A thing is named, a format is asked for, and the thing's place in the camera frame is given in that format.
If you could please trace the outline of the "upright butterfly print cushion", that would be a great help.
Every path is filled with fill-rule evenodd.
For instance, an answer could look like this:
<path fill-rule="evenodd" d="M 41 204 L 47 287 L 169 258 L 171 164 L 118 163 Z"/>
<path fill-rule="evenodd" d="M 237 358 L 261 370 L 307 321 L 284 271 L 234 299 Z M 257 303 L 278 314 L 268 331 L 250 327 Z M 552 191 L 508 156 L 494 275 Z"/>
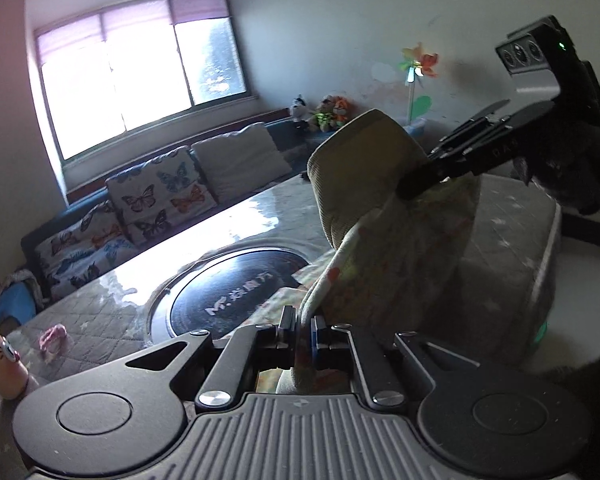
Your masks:
<path fill-rule="evenodd" d="M 121 171 L 106 185 L 137 246 L 161 240 L 216 206 L 187 146 Z"/>

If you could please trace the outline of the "window with metal frame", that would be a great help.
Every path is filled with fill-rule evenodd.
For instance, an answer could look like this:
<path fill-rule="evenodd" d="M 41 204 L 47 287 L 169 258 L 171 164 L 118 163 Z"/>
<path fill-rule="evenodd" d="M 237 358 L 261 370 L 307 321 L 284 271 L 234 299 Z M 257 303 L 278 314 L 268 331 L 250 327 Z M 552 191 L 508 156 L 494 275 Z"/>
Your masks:
<path fill-rule="evenodd" d="M 228 0 L 106 6 L 37 29 L 34 44 L 62 162 L 250 92 Z"/>

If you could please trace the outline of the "clear plastic storage box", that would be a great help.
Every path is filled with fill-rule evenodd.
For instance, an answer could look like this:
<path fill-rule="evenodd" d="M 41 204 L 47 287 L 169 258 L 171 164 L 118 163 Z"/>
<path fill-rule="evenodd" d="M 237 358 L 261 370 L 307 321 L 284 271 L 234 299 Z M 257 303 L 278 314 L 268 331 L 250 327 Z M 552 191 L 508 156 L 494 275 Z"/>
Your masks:
<path fill-rule="evenodd" d="M 427 119 L 423 117 L 416 118 L 404 126 L 405 132 L 412 138 L 421 138 L 426 131 Z"/>

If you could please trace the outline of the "low butterfly print cushion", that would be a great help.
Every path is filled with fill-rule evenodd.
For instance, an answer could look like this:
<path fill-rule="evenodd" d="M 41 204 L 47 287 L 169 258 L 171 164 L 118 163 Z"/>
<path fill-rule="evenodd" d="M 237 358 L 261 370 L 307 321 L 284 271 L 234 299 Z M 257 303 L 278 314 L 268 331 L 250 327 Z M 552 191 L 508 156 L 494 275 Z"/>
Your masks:
<path fill-rule="evenodd" d="M 50 299 L 58 301 L 140 253 L 110 200 L 35 247 Z"/>

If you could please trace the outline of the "black white plush toy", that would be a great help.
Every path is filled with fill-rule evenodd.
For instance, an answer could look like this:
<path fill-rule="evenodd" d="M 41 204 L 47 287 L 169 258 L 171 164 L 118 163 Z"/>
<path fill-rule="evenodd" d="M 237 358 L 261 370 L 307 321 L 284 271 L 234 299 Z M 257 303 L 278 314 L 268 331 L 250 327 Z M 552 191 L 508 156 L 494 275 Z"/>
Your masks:
<path fill-rule="evenodd" d="M 294 128 L 299 131 L 306 131 L 308 128 L 310 118 L 310 112 L 308 107 L 306 106 L 306 100 L 303 99 L 303 96 L 299 94 L 291 103 L 291 106 L 288 108 L 289 117 L 291 118 L 292 123 L 294 124 Z"/>

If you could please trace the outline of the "orange plush toy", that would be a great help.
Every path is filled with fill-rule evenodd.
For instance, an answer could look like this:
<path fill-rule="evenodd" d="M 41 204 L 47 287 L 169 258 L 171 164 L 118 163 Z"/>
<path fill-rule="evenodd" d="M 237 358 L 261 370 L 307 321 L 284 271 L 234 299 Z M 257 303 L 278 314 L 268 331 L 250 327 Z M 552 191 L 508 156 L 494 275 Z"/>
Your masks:
<path fill-rule="evenodd" d="M 344 126 L 351 119 L 350 103 L 346 98 L 338 96 L 332 109 L 332 124 L 336 128 Z"/>

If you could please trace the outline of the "round black induction cooktop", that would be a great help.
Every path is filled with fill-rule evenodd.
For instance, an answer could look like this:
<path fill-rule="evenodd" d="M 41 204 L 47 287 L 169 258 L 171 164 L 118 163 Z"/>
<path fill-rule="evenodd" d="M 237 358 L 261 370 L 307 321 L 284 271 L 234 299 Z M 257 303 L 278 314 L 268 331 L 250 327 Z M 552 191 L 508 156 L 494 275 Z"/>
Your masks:
<path fill-rule="evenodd" d="M 199 261 L 172 278 L 149 309 L 148 335 L 158 344 L 195 330 L 219 339 L 245 322 L 309 261 L 290 248 L 249 247 Z"/>

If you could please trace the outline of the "blue cloth on sofa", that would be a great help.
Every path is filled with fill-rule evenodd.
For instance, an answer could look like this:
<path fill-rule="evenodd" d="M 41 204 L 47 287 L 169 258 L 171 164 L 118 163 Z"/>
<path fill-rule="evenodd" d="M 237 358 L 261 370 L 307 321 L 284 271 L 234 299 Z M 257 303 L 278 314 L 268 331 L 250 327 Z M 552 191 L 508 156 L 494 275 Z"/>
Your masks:
<path fill-rule="evenodd" d="M 30 270 L 20 269 L 5 278 L 0 287 L 0 326 L 5 323 L 21 326 L 43 309 L 42 289 Z"/>

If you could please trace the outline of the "plain beige cushion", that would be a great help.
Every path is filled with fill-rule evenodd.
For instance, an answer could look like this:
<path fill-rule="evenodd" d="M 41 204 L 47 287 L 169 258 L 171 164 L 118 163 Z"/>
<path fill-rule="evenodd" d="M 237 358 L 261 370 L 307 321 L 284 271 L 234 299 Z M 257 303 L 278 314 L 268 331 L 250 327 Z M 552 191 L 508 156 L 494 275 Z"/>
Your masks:
<path fill-rule="evenodd" d="M 263 122 L 196 142 L 192 151 L 220 203 L 291 173 Z"/>

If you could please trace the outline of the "brown plush bear toy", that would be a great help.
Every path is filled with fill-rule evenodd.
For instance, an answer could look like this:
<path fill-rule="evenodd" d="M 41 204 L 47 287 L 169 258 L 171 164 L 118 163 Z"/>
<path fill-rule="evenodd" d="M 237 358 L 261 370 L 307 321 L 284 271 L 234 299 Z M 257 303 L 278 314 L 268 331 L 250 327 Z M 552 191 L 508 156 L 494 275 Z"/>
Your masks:
<path fill-rule="evenodd" d="M 318 104 L 313 115 L 314 126 L 318 131 L 329 132 L 334 130 L 334 127 L 336 126 L 334 114 L 335 104 L 336 99 L 331 94 L 324 96 L 321 103 Z"/>

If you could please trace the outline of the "dark blue sofa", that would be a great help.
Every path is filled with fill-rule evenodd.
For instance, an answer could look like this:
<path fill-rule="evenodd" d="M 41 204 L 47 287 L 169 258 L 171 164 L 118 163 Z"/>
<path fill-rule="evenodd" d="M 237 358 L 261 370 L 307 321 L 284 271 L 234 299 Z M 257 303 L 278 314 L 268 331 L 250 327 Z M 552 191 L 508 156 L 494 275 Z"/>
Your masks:
<path fill-rule="evenodd" d="M 46 304 L 140 252 L 306 170 L 325 133 L 253 122 L 129 166 L 21 241 Z"/>

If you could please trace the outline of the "colourful patterned child garment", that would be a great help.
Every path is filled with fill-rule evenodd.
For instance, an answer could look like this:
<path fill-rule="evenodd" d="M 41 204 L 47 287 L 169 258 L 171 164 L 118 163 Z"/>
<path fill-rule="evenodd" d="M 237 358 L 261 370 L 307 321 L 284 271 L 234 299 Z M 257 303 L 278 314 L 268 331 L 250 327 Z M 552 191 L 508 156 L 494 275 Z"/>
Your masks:
<path fill-rule="evenodd" d="M 369 110 L 340 128 L 309 159 L 308 174 L 334 255 L 298 309 L 294 366 L 265 372 L 265 393 L 335 393 L 339 372 L 311 368 L 310 319 L 349 323 L 390 346 L 416 330 L 441 297 L 467 248 L 481 181 L 472 174 L 438 183 L 402 202 L 396 187 L 427 156 L 391 117 Z"/>

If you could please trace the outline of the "colourful paper pinwheel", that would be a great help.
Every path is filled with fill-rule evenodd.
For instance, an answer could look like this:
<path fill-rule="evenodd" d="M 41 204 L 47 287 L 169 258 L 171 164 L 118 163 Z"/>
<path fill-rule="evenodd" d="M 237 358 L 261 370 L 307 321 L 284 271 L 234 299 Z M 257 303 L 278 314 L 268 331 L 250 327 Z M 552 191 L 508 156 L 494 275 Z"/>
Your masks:
<path fill-rule="evenodd" d="M 415 47 L 402 50 L 399 68 L 404 73 L 404 84 L 407 88 L 406 119 L 409 124 L 430 110 L 432 99 L 426 94 L 418 94 L 416 88 L 422 88 L 422 81 L 425 78 L 438 76 L 436 72 L 438 62 L 439 55 L 427 52 L 421 42 Z"/>

